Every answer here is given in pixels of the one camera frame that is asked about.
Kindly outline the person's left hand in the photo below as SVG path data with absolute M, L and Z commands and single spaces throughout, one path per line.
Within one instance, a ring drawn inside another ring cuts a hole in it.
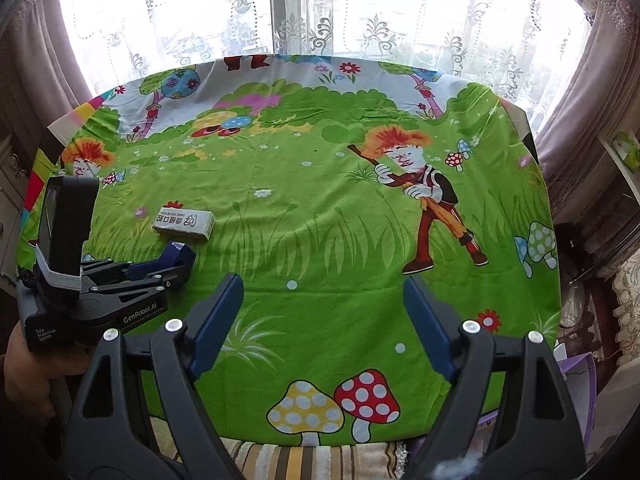
M 50 400 L 52 380 L 84 374 L 90 359 L 90 354 L 83 348 L 52 353 L 31 352 L 21 323 L 17 323 L 2 363 L 6 397 L 28 416 L 38 420 L 50 419 L 55 415 Z

